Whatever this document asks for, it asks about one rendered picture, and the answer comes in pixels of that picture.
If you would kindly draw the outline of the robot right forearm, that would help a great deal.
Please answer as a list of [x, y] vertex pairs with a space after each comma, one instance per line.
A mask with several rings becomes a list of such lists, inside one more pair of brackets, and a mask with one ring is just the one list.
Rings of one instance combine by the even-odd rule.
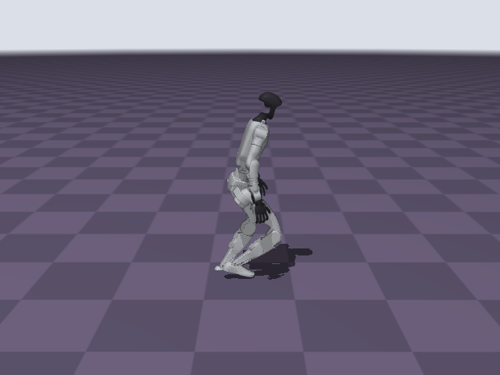
[[248, 178], [248, 190], [250, 191], [251, 195], [254, 196], [255, 201], [257, 202], [258, 200], [261, 200], [262, 196], [259, 192], [259, 163], [258, 161], [254, 160], [250, 164], [250, 169], [249, 173], [247, 174]]

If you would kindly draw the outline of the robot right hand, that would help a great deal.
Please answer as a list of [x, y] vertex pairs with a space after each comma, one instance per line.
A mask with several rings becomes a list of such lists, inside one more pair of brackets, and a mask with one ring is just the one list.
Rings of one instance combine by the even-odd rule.
[[[256, 202], [254, 199], [254, 196], [251, 195], [251, 197], [252, 197], [253, 204], [255, 204], [255, 214], [256, 214], [256, 222], [255, 223], [261, 223], [261, 222], [265, 223], [265, 221], [269, 219], [266, 210], [268, 211], [268, 213], [270, 213], [270, 209], [265, 205], [265, 203], [262, 202], [263, 198], [261, 198], [261, 200], [258, 200]], [[266, 215], [266, 218], [265, 218], [264, 214]], [[260, 221], [259, 221], [259, 219], [260, 219]]]

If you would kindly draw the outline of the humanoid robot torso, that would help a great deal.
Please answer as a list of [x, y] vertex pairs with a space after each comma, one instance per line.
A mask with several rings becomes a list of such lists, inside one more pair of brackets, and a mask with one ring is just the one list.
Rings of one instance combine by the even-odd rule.
[[239, 187], [241, 190], [248, 188], [247, 174], [249, 173], [249, 170], [246, 169], [245, 162], [246, 162], [246, 159], [248, 157], [248, 152], [249, 152], [249, 149], [250, 149], [251, 144], [252, 144], [252, 135], [253, 135], [255, 128], [257, 128], [257, 126], [261, 126], [261, 127], [266, 128], [266, 130], [268, 131], [268, 135], [267, 135], [265, 142], [263, 143], [262, 150], [256, 158], [257, 161], [259, 161], [259, 158], [260, 158], [261, 154], [263, 153], [263, 150], [267, 146], [267, 143], [269, 140], [270, 130], [269, 130], [269, 126], [267, 124], [265, 124], [266, 121], [262, 120], [262, 122], [260, 123], [260, 122], [252, 121], [252, 119], [254, 119], [254, 118], [251, 118], [249, 120], [249, 122], [245, 128], [245, 132], [244, 132], [240, 147], [239, 147], [238, 152], [237, 152], [236, 164], [241, 166], [241, 167], [237, 168], [235, 170], [235, 172], [232, 172], [230, 174], [229, 179], [228, 179], [228, 183], [227, 183], [227, 189], [232, 194], [233, 197], [236, 197], [234, 195], [234, 190], [237, 187]]

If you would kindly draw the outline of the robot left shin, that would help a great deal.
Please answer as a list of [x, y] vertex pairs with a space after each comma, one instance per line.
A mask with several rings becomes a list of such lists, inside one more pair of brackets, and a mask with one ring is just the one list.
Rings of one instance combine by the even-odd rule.
[[[256, 232], [256, 230], [255, 230]], [[255, 232], [250, 235], [245, 235], [241, 232], [240, 227], [235, 233], [232, 241], [229, 244], [229, 249], [227, 251], [227, 254], [223, 258], [221, 262], [221, 267], [227, 262], [227, 261], [233, 261], [236, 256], [245, 248], [245, 246], [250, 242], [252, 237], [254, 236]], [[223, 267], [222, 267], [223, 268]]]

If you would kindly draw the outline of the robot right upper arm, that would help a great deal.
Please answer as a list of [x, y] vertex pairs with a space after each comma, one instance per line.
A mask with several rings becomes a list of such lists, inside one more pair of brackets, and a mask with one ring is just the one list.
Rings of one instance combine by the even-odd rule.
[[[245, 162], [245, 167], [247, 170], [250, 169], [250, 164], [252, 161], [256, 160], [257, 156], [260, 154], [263, 143], [265, 142], [268, 135], [266, 128], [257, 126], [252, 135], [252, 144], [248, 152], [248, 157]], [[256, 160], [257, 161], [257, 160]]]

